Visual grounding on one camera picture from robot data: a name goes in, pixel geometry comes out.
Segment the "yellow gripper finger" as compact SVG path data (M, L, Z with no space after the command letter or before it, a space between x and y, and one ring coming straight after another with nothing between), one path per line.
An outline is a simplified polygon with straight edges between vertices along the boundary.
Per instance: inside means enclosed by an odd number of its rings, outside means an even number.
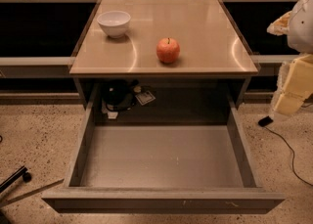
M290 116L313 94L313 55L305 54L283 62L277 90L271 102L271 114Z
M291 11L284 13L267 27L267 32L273 35L281 36L290 33Z

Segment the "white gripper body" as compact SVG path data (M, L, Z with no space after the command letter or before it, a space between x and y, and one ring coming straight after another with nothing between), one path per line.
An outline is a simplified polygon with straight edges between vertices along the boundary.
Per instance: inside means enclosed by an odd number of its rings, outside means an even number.
M313 53L313 0L298 0L291 10L288 45L300 53Z

